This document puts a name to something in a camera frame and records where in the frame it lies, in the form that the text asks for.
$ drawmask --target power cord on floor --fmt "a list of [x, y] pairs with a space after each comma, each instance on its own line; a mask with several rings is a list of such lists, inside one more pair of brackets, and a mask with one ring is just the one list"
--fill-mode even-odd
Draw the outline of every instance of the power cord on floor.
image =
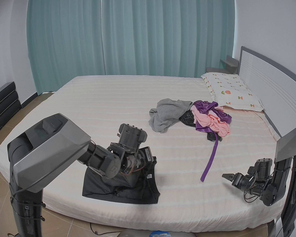
[[111, 233], [121, 233], [121, 231], [112, 231], [112, 232], [105, 232], [105, 233], [102, 233], [102, 234], [98, 234], [97, 231], [93, 231], [92, 227], [91, 227], [91, 222], [89, 223], [89, 226], [91, 228], [91, 231], [95, 234], [95, 235], [105, 235], [105, 234], [111, 234]]

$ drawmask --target pink garment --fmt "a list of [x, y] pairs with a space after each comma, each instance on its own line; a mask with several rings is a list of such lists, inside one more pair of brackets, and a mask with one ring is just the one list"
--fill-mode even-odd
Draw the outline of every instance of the pink garment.
[[[215, 109], [223, 111], [223, 108], [219, 106], [215, 107]], [[208, 115], [203, 114], [196, 109], [195, 105], [193, 105], [190, 110], [194, 115], [194, 123], [198, 121], [202, 127], [209, 127], [214, 132], [217, 132], [220, 137], [225, 137], [230, 133], [229, 124], [221, 122], [220, 118], [213, 111], [210, 110]]]

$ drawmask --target floor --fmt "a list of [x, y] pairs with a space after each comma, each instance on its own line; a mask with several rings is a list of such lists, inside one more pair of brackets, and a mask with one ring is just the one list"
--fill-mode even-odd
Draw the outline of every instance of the floor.
[[[0, 144], [12, 129], [37, 105], [50, 97], [52, 93], [46, 93], [35, 98], [24, 109], [20, 110], [15, 116], [0, 130]], [[7, 236], [7, 233], [16, 234], [17, 228], [10, 205], [9, 186], [7, 181], [0, 173], [0, 237]], [[42, 222], [43, 237], [94, 237], [91, 232], [89, 222], [81, 221], [72, 217], [67, 217], [59, 213], [53, 212], [46, 208], [42, 210], [42, 216], [45, 222]], [[123, 228], [93, 224], [92, 228], [98, 234], [122, 231]], [[103, 236], [116, 237], [118, 233], [106, 234]], [[198, 233], [197, 237], [267, 237], [267, 224], [258, 226], [255, 229], [245, 229], [242, 231], [229, 232], [206, 232]]]

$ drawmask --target pillow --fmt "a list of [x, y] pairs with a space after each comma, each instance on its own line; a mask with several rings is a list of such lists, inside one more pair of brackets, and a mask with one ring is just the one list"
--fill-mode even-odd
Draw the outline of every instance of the pillow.
[[264, 108], [259, 98], [250, 91], [237, 74], [209, 72], [201, 76], [219, 106], [260, 112]]

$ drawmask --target curtain fold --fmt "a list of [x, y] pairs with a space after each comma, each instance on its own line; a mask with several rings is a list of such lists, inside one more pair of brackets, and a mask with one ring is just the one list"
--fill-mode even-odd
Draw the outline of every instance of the curtain fold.
[[76, 76], [105, 74], [100, 1], [30, 0], [27, 41], [38, 94]]
[[102, 0], [106, 74], [200, 77], [232, 55], [234, 0]]
[[232, 55], [234, 21], [234, 0], [29, 0], [37, 92], [83, 75], [200, 77]]

